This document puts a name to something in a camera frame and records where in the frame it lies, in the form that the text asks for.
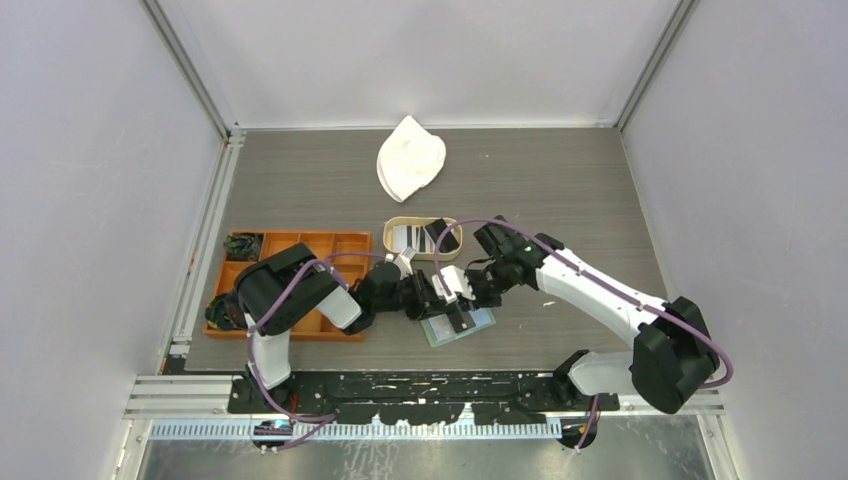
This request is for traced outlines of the beige oval card tray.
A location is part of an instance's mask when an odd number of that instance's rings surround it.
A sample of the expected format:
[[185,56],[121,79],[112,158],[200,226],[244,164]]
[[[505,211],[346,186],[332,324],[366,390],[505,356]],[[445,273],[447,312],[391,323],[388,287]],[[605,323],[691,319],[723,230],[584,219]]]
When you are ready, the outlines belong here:
[[[433,251],[433,241],[430,240],[427,234],[424,231],[424,225],[429,223],[432,220],[437,218],[444,217],[409,217],[409,216],[396,216],[387,220],[383,225],[383,233],[382,233],[382,244],[385,250],[393,255],[397,255],[400,252],[397,252],[392,249],[392,240],[391,240],[391,229],[395,225],[407,225],[409,228],[409,246],[413,247],[417,254],[414,257],[414,260],[418,261],[427,261],[432,260],[435,253]],[[452,218],[444,218],[449,224],[455,222],[455,219]],[[452,230],[457,239],[460,241],[460,248],[452,253],[438,253],[439,258],[442,260],[453,260],[455,259],[463,246],[463,232],[461,227],[456,227]]]

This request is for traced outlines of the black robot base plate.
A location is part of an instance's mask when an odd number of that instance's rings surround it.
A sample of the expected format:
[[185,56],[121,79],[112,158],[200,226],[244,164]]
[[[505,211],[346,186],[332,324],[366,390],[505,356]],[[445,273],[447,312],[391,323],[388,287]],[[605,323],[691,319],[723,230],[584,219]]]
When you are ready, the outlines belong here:
[[300,416],[339,424],[452,424],[469,408],[477,425],[542,422],[546,414],[583,416],[590,397],[566,374],[545,371],[300,371],[271,391]]

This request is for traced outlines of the green card holder wallet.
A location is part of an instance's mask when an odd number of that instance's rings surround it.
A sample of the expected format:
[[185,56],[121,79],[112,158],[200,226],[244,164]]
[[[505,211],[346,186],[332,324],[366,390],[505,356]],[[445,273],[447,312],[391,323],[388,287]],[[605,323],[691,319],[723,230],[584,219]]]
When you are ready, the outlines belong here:
[[489,309],[443,314],[421,322],[429,345],[437,348],[496,324]]

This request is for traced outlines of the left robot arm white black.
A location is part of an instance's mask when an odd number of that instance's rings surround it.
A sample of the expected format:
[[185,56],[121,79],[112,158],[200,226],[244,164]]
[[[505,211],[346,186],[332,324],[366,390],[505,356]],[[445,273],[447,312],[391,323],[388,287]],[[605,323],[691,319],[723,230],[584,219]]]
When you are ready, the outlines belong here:
[[345,335],[369,328],[379,313],[404,312],[411,320],[461,314],[458,302],[439,297],[424,272],[400,258],[378,261],[349,284],[303,243],[244,270],[233,294],[247,324],[252,398],[269,413],[290,403],[290,331],[309,313],[320,312]]

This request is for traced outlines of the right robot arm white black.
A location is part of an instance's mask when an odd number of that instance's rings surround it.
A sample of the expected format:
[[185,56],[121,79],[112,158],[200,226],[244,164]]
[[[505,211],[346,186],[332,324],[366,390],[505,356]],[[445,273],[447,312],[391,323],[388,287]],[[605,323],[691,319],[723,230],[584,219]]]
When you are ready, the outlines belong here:
[[447,304],[496,301],[528,286],[565,301],[604,325],[627,352],[579,353],[565,362],[555,384],[558,403],[582,409],[594,396],[637,394],[654,409],[674,414],[701,389],[727,383],[733,368],[711,339],[699,307],[645,294],[583,261],[561,242],[532,235],[502,217],[477,219],[475,237],[490,262],[472,274],[437,266],[437,295]]

